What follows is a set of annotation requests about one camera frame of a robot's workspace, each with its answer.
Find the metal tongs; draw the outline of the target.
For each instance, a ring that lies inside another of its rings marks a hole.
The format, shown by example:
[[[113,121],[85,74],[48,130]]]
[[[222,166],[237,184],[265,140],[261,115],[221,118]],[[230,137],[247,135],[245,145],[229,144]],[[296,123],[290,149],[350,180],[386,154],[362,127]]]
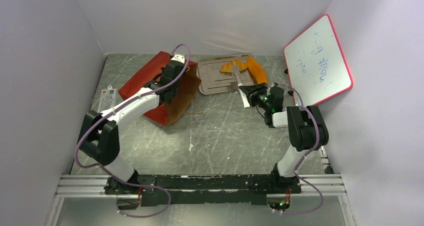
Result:
[[[234,78],[236,80],[237,88],[238,88],[239,94],[240,94],[241,99],[242,99],[243,107],[249,108],[251,105],[248,102],[247,96],[240,89],[240,87],[243,86],[243,83],[242,83],[242,80],[241,80],[241,73],[236,68],[236,69],[233,69],[232,75],[234,76]]]

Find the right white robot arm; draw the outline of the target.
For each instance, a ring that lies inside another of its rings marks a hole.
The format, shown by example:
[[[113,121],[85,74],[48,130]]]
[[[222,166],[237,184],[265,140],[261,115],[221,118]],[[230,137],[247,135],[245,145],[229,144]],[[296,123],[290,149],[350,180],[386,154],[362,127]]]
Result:
[[[261,108],[265,125],[270,128],[287,128],[290,146],[283,158],[275,164],[271,172],[270,188],[282,193],[289,186],[288,178],[297,175],[298,168],[305,158],[326,145],[329,133],[319,108],[311,106],[289,106],[284,108],[285,91],[278,84],[239,85],[244,103]]]

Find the orange fake bread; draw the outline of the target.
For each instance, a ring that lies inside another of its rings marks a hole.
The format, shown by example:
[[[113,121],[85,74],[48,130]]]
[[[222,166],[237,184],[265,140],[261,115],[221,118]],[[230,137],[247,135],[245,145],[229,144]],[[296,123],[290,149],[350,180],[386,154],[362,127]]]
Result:
[[[246,59],[247,67],[256,84],[268,84],[268,76],[263,67],[251,56]]]

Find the metal baking tray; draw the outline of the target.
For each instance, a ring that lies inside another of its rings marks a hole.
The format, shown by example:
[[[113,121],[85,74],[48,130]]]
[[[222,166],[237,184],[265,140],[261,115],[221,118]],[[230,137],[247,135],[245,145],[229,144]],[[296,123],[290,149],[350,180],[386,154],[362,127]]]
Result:
[[[201,80],[199,91],[204,95],[234,92],[238,89],[232,74],[220,72],[222,65],[233,60],[246,62],[249,54],[216,56],[200,59],[197,63],[196,75]]]

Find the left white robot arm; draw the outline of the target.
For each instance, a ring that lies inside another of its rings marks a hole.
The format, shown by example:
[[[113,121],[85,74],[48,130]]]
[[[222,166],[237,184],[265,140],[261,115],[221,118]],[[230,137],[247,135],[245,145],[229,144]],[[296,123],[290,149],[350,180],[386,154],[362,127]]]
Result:
[[[144,113],[170,103],[178,92],[178,83],[187,66],[188,61],[183,55],[173,55],[161,73],[133,96],[102,112],[87,113],[74,154],[84,152],[96,166],[102,166],[119,178],[118,187],[124,193],[134,193],[139,186],[138,173],[120,156],[120,131]]]

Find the clear plastic package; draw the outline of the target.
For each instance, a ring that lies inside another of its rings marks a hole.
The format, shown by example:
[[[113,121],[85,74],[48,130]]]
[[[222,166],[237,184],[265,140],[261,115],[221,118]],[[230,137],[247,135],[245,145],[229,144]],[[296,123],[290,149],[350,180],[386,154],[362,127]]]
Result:
[[[117,90],[109,85],[106,89],[103,89],[100,94],[98,102],[98,112],[108,110],[115,107],[117,100]]]

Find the aluminium rail frame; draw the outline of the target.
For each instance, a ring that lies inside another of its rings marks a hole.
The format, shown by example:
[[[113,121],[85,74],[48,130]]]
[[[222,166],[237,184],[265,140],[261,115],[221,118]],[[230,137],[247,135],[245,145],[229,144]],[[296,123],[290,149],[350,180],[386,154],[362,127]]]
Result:
[[[268,204],[256,206],[260,210],[270,210],[279,215],[299,215],[308,216],[322,209],[326,203],[326,197],[335,197],[346,226],[353,226],[355,220],[349,206],[347,191],[341,175],[333,172],[324,147],[319,148],[321,163],[324,168],[322,174],[297,175],[301,186],[301,193],[288,194],[287,196],[272,194],[267,196]],[[47,220],[47,225],[55,226],[59,218],[65,199],[115,199],[117,212],[125,217],[130,216],[130,212],[137,208],[142,208],[140,199],[134,196],[126,196],[124,199],[120,195],[106,195],[104,187],[108,178],[106,175],[64,175],[59,181],[56,190],[54,205]],[[241,203],[226,204],[183,204],[183,206],[200,205],[234,205]],[[171,204],[159,205],[162,209],[159,216],[164,215]]]

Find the yellow fake bread slice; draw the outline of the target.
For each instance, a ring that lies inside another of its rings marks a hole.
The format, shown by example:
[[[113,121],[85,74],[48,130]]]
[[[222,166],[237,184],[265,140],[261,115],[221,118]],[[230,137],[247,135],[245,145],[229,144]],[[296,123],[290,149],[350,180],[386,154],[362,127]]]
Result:
[[[248,65],[247,65],[247,63],[245,63],[243,61],[234,59],[234,60],[230,61],[229,63],[222,65],[220,67],[219,71],[222,72],[222,73],[232,73],[233,69],[236,69],[236,68],[239,72],[242,72],[242,71],[248,69]]]

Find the red framed whiteboard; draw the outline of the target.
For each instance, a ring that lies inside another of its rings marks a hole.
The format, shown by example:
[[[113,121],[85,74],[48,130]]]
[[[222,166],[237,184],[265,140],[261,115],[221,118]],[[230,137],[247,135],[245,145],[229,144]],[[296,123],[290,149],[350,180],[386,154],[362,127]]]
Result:
[[[295,37],[283,52],[296,105],[317,105],[354,85],[328,14]]]

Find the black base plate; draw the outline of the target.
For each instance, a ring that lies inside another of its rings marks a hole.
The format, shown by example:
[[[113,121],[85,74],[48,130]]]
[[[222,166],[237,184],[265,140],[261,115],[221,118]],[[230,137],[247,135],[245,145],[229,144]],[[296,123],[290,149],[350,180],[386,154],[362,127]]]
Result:
[[[271,174],[242,175],[139,175],[137,186],[109,177],[106,195],[134,196],[141,207],[183,204],[250,203],[265,206],[267,196],[301,193],[297,177]]]

